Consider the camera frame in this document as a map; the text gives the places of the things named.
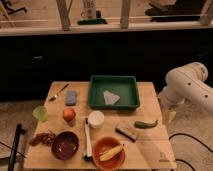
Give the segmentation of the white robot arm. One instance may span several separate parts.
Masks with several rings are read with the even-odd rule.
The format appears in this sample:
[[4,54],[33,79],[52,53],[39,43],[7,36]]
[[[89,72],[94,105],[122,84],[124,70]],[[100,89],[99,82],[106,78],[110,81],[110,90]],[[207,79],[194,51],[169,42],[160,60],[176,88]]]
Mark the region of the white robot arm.
[[205,84],[207,78],[207,67],[200,62],[174,68],[166,74],[166,86],[158,94],[164,125],[174,119],[174,108],[185,100],[192,101],[213,115],[213,88]]

